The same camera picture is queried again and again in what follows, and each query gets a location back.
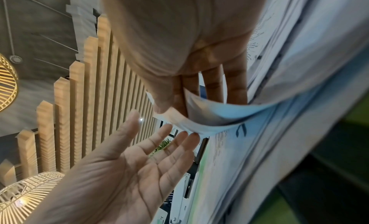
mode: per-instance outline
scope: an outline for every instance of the hand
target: hand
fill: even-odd
[[[186,114],[183,87],[247,104],[247,43],[265,0],[102,0],[125,58],[155,100]]]
[[[77,163],[41,202],[26,223],[150,223],[193,163],[199,135],[181,132],[154,151],[170,133],[166,124],[132,146],[139,113]]]

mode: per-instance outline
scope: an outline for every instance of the gray ceiling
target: gray ceiling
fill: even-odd
[[[57,80],[68,71],[46,62],[69,68],[77,49],[72,18],[66,13],[70,0],[36,0],[66,15],[62,15],[30,0],[7,0],[15,54],[23,59],[15,64],[20,79]],[[12,55],[3,0],[0,0],[0,53]]]

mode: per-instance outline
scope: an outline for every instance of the lampshade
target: lampshade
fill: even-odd
[[[7,108],[17,97],[18,75],[13,65],[0,54],[0,111]]]
[[[63,176],[44,172],[0,190],[0,223],[23,223]]]

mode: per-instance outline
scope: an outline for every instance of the open palm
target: open palm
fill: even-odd
[[[83,158],[37,207],[26,223],[150,223],[193,162],[197,134],[181,132],[148,155],[170,133],[166,124],[128,147],[139,130],[139,113]]]

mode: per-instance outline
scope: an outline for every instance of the green plant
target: green plant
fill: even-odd
[[[159,151],[159,150],[162,150],[163,148],[165,148],[168,144],[170,143],[170,139],[165,139],[165,140],[163,140],[160,144],[159,144],[159,146],[151,153],[151,155],[152,154],[154,154],[154,153],[156,153],[157,151]]]

